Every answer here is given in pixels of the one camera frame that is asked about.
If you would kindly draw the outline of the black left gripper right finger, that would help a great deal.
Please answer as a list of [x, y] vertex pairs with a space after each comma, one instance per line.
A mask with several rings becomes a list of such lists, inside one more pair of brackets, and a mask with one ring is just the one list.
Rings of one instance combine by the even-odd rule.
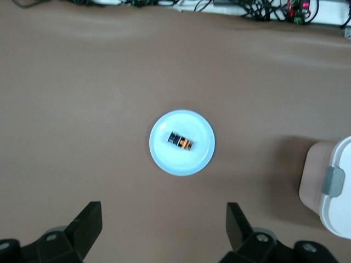
[[220, 262], [337, 262], [322, 244], [298, 241], [293, 248], [282, 244], [263, 228], [253, 228], [238, 203], [227, 203], [226, 232], [232, 247]]

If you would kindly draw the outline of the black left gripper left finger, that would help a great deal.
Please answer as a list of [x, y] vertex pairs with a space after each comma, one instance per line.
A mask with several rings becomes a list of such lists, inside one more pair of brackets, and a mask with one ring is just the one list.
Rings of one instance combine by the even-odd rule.
[[29, 245], [2, 239], [1, 262], [84, 262], [102, 228], [101, 202], [89, 202], [63, 230], [52, 229]]

